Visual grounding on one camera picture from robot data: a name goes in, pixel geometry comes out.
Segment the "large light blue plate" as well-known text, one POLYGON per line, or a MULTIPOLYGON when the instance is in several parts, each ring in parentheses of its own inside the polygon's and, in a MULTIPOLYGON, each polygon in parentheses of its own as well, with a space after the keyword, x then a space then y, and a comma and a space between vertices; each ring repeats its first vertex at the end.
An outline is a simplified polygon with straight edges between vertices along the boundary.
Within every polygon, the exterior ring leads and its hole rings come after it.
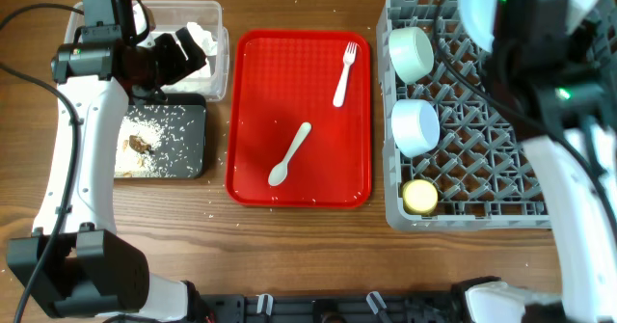
POLYGON ((461 23, 469 38, 491 53, 494 41, 497 0, 458 0, 461 23))

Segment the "yellow plastic cup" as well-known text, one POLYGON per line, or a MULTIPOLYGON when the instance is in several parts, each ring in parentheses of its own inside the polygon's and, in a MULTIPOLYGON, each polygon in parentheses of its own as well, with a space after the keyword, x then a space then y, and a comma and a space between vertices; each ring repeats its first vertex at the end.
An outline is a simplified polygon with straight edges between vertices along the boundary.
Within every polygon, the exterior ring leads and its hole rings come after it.
POLYGON ((438 204, 438 197, 437 188, 423 179, 410 180, 401 188, 403 206, 409 214, 430 214, 438 204))

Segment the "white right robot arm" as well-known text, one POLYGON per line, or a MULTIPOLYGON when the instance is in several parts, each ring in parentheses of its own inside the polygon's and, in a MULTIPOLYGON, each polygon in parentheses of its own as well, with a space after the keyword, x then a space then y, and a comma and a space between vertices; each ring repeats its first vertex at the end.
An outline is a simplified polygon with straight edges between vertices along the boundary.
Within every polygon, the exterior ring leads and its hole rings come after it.
POLYGON ((558 252, 559 296, 506 283, 466 293, 476 322, 616 318, 616 56, 597 52, 601 0, 458 0, 488 54, 487 100, 507 119, 534 172, 558 252))

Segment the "light blue bowl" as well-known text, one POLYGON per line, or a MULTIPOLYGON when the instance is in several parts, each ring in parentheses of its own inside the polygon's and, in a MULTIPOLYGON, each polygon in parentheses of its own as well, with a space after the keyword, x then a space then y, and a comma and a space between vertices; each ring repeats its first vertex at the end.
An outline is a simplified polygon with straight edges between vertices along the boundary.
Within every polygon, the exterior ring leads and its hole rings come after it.
POLYGON ((423 99, 396 101, 391 112, 391 127, 395 144, 409 158, 434 149, 440 140, 438 115, 423 99))

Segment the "cream plastic spoon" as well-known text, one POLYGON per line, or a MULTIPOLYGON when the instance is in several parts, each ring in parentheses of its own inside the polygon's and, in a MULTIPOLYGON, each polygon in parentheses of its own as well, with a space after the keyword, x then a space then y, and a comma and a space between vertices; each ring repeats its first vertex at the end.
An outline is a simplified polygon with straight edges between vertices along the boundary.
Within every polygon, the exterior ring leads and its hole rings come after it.
POLYGON ((268 176, 268 184, 270 186, 279 186, 285 181, 288 175, 289 163, 296 151, 311 132, 311 129, 312 125, 307 121, 300 125, 282 161, 272 168, 268 176))

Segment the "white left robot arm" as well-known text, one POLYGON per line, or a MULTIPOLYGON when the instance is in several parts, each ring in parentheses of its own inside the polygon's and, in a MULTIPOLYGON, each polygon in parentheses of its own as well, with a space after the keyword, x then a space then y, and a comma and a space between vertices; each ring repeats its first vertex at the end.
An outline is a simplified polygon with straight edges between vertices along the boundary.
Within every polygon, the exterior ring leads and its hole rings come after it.
POLYGON ((117 141, 128 105, 152 101, 205 64, 187 29, 157 37, 138 30, 140 0, 83 0, 84 25, 54 56, 47 90, 59 102, 47 193, 29 236, 9 242, 7 263, 52 318, 109 322, 212 322, 188 281, 149 271, 145 255, 119 238, 113 209, 117 141))

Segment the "white paper napkin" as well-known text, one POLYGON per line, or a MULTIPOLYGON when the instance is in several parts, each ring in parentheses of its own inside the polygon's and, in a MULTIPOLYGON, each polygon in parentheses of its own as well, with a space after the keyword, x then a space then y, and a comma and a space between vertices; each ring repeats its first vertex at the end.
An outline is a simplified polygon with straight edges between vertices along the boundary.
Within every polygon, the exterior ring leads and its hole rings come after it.
POLYGON ((218 43, 212 33, 203 29, 197 22, 188 22, 186 28, 194 42, 205 54, 204 65, 171 86, 164 86, 164 92, 197 93, 211 96, 218 92, 215 78, 218 43))

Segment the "green bowl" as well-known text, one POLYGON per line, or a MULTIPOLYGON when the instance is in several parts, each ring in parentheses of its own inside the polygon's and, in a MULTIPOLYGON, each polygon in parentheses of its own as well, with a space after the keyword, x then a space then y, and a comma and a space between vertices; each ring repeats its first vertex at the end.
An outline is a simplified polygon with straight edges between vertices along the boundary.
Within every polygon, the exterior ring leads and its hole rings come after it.
POLYGON ((406 84, 414 84, 433 69, 433 46, 421 28, 392 30, 389 35, 389 54, 396 74, 406 84))

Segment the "white plastic fork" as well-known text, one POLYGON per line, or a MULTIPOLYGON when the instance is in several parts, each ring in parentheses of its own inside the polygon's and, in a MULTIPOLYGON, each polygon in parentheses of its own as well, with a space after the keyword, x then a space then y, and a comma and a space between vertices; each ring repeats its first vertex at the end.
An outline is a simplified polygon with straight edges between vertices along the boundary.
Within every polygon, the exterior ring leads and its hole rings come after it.
POLYGON ((346 88, 347 88, 347 83, 348 83, 348 76, 349 76, 351 66, 355 63, 356 54, 357 54, 357 44, 353 41, 349 41, 345 48, 344 54, 343 54, 343 69, 342 69, 339 81, 337 83, 337 86, 335 89, 335 95, 333 98, 333 105, 336 108, 341 107, 344 103, 344 99, 346 95, 346 88))

